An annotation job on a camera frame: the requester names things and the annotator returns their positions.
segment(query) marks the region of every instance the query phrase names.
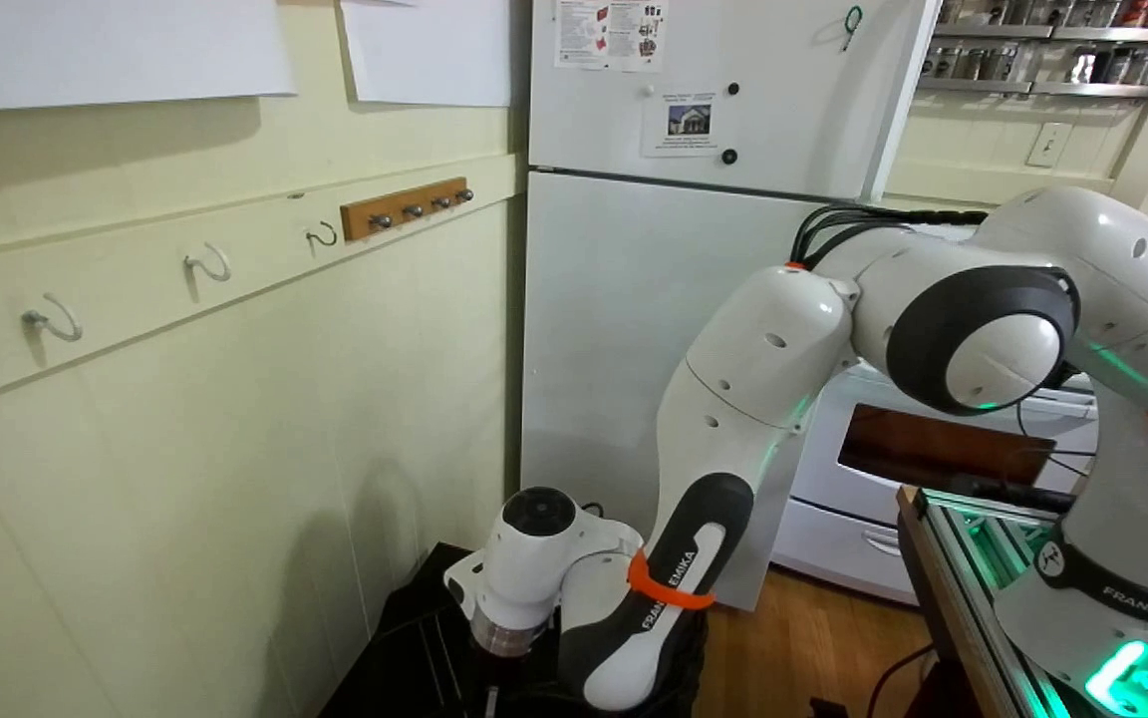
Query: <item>refrigerator door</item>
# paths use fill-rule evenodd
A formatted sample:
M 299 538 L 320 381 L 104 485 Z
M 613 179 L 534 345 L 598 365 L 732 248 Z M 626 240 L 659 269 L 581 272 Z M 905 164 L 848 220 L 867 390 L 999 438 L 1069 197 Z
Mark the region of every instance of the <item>refrigerator door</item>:
M 703 325 L 783 264 L 813 204 L 532 171 L 521 485 L 653 531 L 659 401 Z M 792 455 L 776 455 L 718 598 L 755 607 Z
M 532 164 L 876 201 L 941 0 L 534 0 Z

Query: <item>oven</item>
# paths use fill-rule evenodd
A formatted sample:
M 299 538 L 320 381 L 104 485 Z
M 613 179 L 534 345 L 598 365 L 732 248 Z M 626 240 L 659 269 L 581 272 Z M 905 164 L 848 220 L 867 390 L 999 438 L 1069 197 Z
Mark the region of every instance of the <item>oven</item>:
M 916 604 L 897 547 L 897 487 L 989 479 L 1078 493 L 1095 451 L 1095 401 L 1087 386 L 1049 386 L 1022 411 L 960 419 L 912 404 L 863 365 L 825 385 L 792 445 L 792 487 L 770 558 Z

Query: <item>white board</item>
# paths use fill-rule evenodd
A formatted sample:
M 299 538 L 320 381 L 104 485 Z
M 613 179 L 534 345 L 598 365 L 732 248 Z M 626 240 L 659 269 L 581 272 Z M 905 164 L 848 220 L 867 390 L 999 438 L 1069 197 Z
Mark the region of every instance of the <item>white board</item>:
M 290 92 L 274 0 L 0 0 L 0 110 Z
M 512 104 L 513 0 L 344 0 L 358 104 Z

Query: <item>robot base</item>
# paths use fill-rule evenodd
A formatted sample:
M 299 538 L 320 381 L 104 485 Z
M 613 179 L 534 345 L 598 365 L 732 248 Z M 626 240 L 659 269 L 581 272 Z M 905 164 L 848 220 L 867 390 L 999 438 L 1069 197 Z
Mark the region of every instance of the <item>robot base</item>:
M 1057 591 L 1038 572 L 999 591 L 995 619 L 1022 656 L 1092 705 L 1148 718 L 1148 624 Z

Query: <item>shelf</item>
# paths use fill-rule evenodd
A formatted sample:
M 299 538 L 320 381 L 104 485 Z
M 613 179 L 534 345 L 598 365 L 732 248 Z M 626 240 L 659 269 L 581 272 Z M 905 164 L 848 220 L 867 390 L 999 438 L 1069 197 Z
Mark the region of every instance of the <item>shelf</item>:
M 934 39 L 1148 43 L 1148 30 L 938 23 Z
M 1148 99 L 1148 83 L 1038 83 L 1038 98 Z
M 922 92 L 977 92 L 977 98 L 1030 98 L 1031 83 L 1005 83 L 1005 82 L 938 82 L 925 75 Z
M 1148 30 L 1057 30 L 1054 43 L 1148 43 Z
M 1054 39 L 1054 23 L 938 23 L 934 39 Z
M 999 82 L 938 82 L 938 75 L 925 75 L 916 92 L 1148 99 L 1148 83 L 999 83 Z

